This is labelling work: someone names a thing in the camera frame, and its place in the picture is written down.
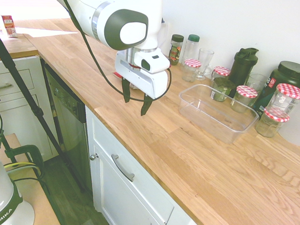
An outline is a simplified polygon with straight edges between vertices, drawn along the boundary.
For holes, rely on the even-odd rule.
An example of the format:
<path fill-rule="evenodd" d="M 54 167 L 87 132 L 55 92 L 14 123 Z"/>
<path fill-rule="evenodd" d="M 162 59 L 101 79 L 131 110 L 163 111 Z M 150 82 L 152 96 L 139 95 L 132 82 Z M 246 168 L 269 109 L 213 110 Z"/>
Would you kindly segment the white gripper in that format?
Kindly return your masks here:
<path fill-rule="evenodd" d="M 140 115 L 146 115 L 153 99 L 160 97 L 167 89 L 168 75 L 166 69 L 170 62 L 161 51 L 136 52 L 132 63 L 126 60 L 126 51 L 118 51 L 115 60 L 115 70 L 121 79 L 125 103 L 130 101 L 130 83 L 146 95 Z"/>

